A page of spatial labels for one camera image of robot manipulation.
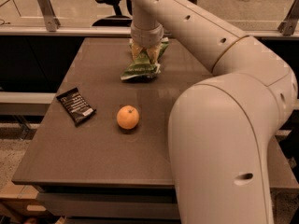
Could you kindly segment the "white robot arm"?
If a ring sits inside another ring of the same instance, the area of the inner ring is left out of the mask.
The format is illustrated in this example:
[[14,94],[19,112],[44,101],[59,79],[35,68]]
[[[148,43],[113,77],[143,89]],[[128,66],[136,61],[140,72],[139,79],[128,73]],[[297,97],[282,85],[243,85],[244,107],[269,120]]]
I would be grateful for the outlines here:
[[274,224],[267,150],[291,115],[298,85],[271,49],[188,0],[131,0],[132,38],[150,22],[210,73],[173,105],[168,146],[182,224]]

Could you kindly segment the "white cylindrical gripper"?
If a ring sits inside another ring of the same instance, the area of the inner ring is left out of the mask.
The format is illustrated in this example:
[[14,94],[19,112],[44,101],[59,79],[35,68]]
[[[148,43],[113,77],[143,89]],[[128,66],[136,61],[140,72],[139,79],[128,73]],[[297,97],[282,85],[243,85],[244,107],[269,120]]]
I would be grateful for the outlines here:
[[146,52],[150,63],[156,63],[161,50],[161,40],[164,36],[164,28],[159,24],[156,28],[145,30],[131,25],[131,38],[134,40],[131,44],[133,60],[143,56],[143,48]]

